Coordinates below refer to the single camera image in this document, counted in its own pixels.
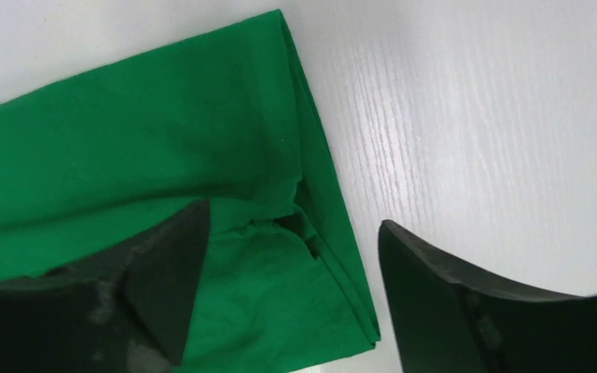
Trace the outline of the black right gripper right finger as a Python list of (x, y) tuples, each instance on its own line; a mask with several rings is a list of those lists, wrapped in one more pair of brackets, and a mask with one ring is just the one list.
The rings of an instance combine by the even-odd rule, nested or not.
[(391, 220), (378, 248), (405, 372), (597, 372), (597, 295), (510, 280)]

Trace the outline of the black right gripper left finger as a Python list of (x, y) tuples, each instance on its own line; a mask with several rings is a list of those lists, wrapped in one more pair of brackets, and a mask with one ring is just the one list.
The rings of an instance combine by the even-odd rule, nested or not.
[(210, 230), (201, 199), (98, 253), (0, 281), (0, 372), (172, 371)]

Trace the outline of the green t shirt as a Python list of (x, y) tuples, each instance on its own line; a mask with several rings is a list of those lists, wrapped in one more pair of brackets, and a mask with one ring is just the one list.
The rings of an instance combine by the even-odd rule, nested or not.
[(0, 105), (0, 281), (201, 199), (211, 230), (180, 365), (290, 372), (380, 339), (286, 20), (266, 12)]

